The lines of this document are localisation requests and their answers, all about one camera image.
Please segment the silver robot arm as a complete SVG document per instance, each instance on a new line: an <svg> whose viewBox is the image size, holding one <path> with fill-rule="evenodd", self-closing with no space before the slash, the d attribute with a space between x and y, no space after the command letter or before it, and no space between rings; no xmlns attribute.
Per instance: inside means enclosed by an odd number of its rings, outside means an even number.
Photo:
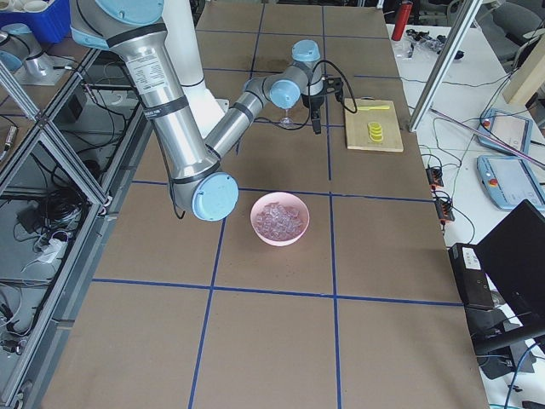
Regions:
<svg viewBox="0 0 545 409"><path fill-rule="evenodd" d="M250 79L223 111L204 81L188 1L72 1L70 12L76 43L125 63L166 156L173 205L203 221L235 208L238 184L221 159L261 110L269 103L287 110L324 89L319 47L304 39L283 72Z"/></svg>

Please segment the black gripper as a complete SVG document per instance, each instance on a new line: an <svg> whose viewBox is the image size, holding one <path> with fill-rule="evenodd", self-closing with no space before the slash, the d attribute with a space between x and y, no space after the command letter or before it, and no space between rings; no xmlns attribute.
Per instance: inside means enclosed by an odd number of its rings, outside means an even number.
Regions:
<svg viewBox="0 0 545 409"><path fill-rule="evenodd" d="M310 113L310 120L315 135L320 135L322 132L321 124L321 106L324 104L325 97L322 94L302 95L301 100L303 106Z"/></svg>

